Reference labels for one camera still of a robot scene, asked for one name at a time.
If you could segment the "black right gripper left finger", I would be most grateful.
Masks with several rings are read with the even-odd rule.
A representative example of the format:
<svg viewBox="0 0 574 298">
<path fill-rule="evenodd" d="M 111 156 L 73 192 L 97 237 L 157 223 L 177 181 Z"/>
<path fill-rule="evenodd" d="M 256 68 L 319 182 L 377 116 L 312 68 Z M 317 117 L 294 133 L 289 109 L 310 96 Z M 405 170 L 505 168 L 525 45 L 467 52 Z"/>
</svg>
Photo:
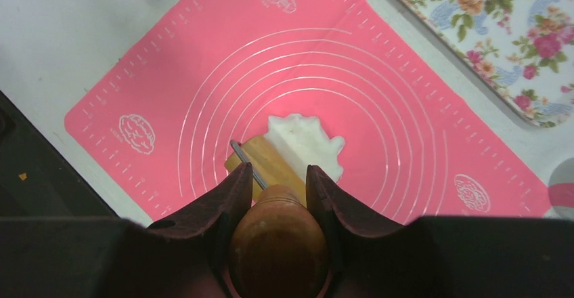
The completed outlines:
<svg viewBox="0 0 574 298">
<path fill-rule="evenodd" d="M 117 217 L 1 219 L 2 297 L 230 297 L 231 235 L 251 206 L 252 165 L 143 227 Z"/>
</svg>

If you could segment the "wooden rolling pin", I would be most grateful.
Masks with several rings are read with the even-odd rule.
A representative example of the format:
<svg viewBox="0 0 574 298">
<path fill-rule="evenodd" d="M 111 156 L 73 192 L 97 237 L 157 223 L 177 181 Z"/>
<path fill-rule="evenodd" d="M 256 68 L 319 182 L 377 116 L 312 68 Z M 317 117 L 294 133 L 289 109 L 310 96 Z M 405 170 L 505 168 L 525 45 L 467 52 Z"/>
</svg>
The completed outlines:
<svg viewBox="0 0 574 298">
<path fill-rule="evenodd" d="M 252 165 L 254 205 L 231 237 L 228 270 L 241 297 L 317 297 L 328 277 L 326 237 L 306 207 L 305 183 L 258 135 L 230 141 Z"/>
</svg>

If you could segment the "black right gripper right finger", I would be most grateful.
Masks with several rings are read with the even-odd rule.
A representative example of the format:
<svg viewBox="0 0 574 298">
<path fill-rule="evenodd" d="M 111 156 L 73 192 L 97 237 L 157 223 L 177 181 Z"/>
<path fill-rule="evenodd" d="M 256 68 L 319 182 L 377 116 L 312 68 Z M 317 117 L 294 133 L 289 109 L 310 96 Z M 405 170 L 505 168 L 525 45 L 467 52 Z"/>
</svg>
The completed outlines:
<svg viewBox="0 0 574 298">
<path fill-rule="evenodd" d="M 327 297 L 572 297 L 573 223 L 422 216 L 401 225 L 310 165 L 307 208 L 326 236 Z"/>
</svg>

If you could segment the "white dough lump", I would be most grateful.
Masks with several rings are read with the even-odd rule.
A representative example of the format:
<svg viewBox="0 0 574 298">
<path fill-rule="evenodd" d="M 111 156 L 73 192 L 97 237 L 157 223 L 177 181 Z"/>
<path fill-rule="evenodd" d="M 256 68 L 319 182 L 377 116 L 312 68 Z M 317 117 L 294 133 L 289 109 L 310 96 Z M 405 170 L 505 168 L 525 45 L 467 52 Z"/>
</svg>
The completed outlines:
<svg viewBox="0 0 574 298">
<path fill-rule="evenodd" d="M 335 182 L 341 179 L 344 169 L 338 155 L 345 139 L 339 135 L 329 137 L 319 117 L 299 113 L 270 116 L 267 127 L 265 139 L 303 181 L 309 165 L 320 167 Z"/>
</svg>

